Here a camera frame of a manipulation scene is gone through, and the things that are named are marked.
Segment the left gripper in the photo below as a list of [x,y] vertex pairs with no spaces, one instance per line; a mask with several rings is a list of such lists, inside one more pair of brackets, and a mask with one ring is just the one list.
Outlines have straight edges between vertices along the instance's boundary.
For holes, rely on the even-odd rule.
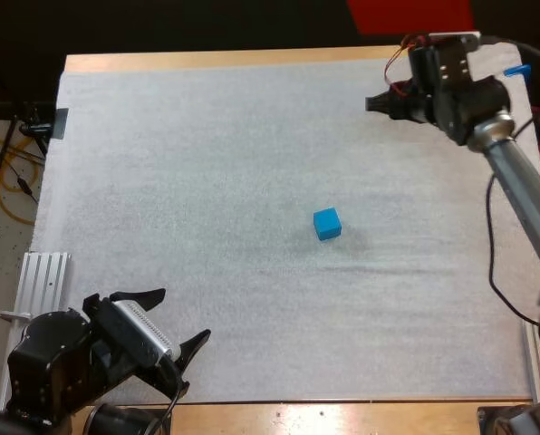
[[83,300],[82,310],[99,335],[93,354],[111,387],[135,375],[171,399],[188,392],[189,382],[183,379],[183,373],[207,343],[211,331],[205,329],[174,346],[148,316],[148,311],[163,302],[165,294],[166,289],[159,288],[115,292],[106,297],[93,294]]

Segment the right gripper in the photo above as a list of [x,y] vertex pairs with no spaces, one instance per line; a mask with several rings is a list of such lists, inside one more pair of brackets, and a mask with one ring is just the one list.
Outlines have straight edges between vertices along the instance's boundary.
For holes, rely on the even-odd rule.
[[406,36],[387,61],[383,77],[400,55],[408,55],[411,78],[388,81],[389,89],[365,99],[365,110],[398,121],[435,122],[434,101],[443,92],[470,81],[468,53],[475,50],[473,36]]

